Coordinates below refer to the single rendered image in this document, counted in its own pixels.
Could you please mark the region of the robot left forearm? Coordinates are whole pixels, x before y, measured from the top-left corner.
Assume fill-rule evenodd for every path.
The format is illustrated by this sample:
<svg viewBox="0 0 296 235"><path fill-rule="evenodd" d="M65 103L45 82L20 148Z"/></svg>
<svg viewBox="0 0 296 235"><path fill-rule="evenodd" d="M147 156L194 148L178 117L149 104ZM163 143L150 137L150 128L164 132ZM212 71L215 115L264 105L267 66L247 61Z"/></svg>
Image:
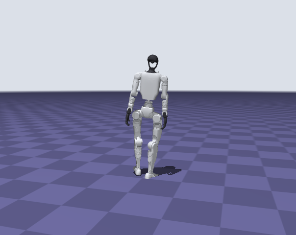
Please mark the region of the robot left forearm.
<svg viewBox="0 0 296 235"><path fill-rule="evenodd" d="M133 96L131 96L131 94L132 94L132 91L131 91L130 97L129 97L128 108L130 108L131 109L131 112L132 112L133 111L133 106L134 106L134 101L135 101L136 98L134 98ZM127 108L127 110L128 110L128 108Z"/></svg>

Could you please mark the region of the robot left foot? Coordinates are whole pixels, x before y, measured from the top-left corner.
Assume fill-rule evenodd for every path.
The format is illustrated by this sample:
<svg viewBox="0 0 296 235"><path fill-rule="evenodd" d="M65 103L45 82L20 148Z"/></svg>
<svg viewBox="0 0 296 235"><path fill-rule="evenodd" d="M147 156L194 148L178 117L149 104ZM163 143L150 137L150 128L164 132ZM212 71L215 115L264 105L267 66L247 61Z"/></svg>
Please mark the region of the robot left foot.
<svg viewBox="0 0 296 235"><path fill-rule="evenodd" d="M135 171L136 175L141 175L141 169L139 169L139 167L136 169L136 166L134 166L133 170Z"/></svg>

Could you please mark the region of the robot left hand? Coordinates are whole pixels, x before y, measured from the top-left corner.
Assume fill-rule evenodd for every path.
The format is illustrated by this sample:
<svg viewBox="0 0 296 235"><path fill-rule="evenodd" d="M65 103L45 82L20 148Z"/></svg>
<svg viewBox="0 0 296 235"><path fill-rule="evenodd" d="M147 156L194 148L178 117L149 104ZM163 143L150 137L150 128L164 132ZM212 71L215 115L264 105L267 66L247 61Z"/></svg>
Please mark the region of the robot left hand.
<svg viewBox="0 0 296 235"><path fill-rule="evenodd" d="M128 110L127 110L127 114L126 114L126 117L125 117L125 123L126 123L126 125L127 126L129 126L129 124L128 124L128 121L130 122L130 120L129 120L129 115L131 114L131 109L130 108L128 108Z"/></svg>

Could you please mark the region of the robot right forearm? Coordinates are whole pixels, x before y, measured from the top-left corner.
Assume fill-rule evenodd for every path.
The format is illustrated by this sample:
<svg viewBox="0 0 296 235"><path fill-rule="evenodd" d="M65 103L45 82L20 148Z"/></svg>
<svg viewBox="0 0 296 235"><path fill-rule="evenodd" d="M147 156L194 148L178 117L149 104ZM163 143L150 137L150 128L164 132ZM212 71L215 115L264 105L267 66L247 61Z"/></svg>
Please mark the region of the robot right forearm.
<svg viewBox="0 0 296 235"><path fill-rule="evenodd" d="M168 112L167 112L167 110L168 110L168 98L169 98L169 95L167 94L166 95L166 100L162 101L162 115L163 115L163 112L166 112L166 115L168 114Z"/></svg>

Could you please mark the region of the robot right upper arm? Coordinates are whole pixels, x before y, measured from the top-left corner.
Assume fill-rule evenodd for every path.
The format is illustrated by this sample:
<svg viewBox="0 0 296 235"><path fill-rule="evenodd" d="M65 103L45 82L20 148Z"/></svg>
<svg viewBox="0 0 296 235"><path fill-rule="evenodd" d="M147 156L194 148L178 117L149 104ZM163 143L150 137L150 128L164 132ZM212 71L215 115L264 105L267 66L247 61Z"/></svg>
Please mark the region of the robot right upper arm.
<svg viewBox="0 0 296 235"><path fill-rule="evenodd" d="M162 94L161 98L166 99L167 95L167 90L168 90L168 78L165 75L160 74L160 80L163 82L162 83Z"/></svg>

